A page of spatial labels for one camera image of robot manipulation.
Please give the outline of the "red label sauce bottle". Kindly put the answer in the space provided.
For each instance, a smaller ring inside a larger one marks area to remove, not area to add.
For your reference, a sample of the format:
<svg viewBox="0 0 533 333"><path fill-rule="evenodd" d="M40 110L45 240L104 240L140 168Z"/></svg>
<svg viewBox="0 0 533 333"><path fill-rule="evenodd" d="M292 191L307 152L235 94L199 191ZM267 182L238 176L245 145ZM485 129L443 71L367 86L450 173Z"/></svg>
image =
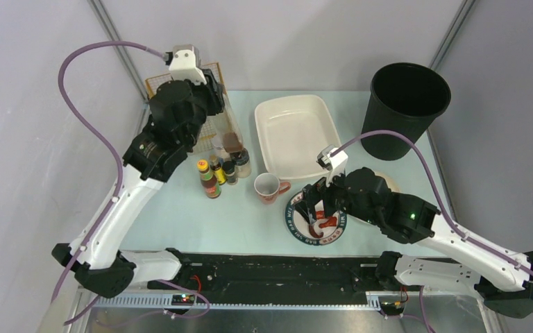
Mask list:
<svg viewBox="0 0 533 333"><path fill-rule="evenodd" d="M196 163L196 167L206 196L208 198L218 198L221 195L221 188L209 162L207 160L199 160Z"/></svg>

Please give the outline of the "white lid spice jar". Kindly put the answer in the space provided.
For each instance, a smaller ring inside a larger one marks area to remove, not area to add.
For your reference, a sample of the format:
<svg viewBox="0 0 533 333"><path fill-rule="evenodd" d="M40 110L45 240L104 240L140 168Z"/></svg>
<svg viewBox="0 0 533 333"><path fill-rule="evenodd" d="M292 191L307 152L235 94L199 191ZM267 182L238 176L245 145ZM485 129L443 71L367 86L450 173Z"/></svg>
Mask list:
<svg viewBox="0 0 533 333"><path fill-rule="evenodd" d="M215 135L210 143L212 145L215 155L219 158L221 162L230 161L230 154L225 150L222 139L219 135Z"/></svg>

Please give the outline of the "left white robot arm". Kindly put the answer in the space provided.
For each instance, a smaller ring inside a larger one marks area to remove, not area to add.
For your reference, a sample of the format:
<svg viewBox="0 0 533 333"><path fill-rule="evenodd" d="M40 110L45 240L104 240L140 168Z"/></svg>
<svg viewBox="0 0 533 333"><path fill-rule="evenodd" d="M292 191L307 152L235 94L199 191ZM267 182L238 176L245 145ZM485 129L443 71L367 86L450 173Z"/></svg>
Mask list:
<svg viewBox="0 0 533 333"><path fill-rule="evenodd" d="M94 219L70 244L56 244L53 257L85 289L114 298L130 285L172 280L181 269L174 250L133 252L120 245L139 213L193 152L209 116L223 112L223 86L210 69L205 82L175 75L150 100L151 116L123 156L121 183Z"/></svg>

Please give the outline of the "dark sauce glass bottle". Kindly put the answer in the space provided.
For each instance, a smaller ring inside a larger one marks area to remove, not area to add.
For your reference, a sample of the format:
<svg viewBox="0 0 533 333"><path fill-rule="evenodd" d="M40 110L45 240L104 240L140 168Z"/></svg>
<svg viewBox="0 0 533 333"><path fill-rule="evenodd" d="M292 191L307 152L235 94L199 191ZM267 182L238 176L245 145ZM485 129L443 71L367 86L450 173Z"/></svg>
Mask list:
<svg viewBox="0 0 533 333"><path fill-rule="evenodd" d="M237 120L227 95L223 95L224 107L221 113L214 117L214 126L221 138L227 153L240 153L244 149L243 136L240 133Z"/></svg>

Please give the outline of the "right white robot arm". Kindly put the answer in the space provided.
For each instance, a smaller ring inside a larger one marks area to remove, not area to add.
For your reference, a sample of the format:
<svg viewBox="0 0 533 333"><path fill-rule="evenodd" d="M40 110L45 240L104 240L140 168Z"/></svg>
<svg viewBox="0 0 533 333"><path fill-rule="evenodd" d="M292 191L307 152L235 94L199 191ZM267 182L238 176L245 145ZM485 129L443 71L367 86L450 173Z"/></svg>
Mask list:
<svg viewBox="0 0 533 333"><path fill-rule="evenodd" d="M368 168L321 178L302 188L294 210L315 234L319 217L344 213L374 225L400 244L417 244L447 255L449 262L384 251L375 277L387 289L425 286L456 291L481 300L490 310L511 318L533 314L533 251L512 253L486 249L487 241L457 225L450 226L439 209L411 194L392 191L384 178Z"/></svg>

